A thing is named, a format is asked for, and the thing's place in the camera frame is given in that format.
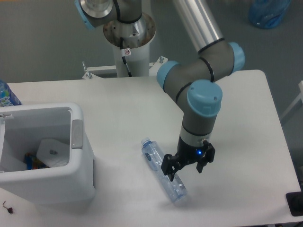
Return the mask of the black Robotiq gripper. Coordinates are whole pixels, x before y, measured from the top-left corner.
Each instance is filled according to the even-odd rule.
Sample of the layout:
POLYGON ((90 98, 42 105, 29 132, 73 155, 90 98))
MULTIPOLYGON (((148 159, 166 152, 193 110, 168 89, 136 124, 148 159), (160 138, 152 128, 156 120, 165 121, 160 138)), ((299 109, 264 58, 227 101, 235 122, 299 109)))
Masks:
POLYGON ((184 166, 197 163, 196 169, 202 173, 207 163, 212 163, 215 156, 215 148, 209 142, 211 134, 197 136, 181 129, 176 155, 166 154, 163 157, 161 169, 172 182, 175 173, 184 166))

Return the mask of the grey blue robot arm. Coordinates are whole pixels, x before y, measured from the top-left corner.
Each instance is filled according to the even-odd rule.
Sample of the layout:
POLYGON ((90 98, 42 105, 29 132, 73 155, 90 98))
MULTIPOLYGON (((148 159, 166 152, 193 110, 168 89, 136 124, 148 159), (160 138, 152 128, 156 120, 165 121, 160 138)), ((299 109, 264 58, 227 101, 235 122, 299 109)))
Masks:
MULTIPOLYGON (((245 62, 242 48, 225 41, 204 0, 176 0, 174 6, 199 58, 183 66, 164 63, 157 82, 183 111, 177 153, 166 154, 161 169, 173 180, 184 166, 196 164, 202 172, 214 160, 215 149, 208 141, 221 108, 221 78, 240 70, 245 62)), ((87 28, 103 26, 115 52, 118 77, 149 74, 149 54, 135 51, 148 47, 155 36, 154 21, 142 11, 139 0, 77 0, 77 10, 87 28)))

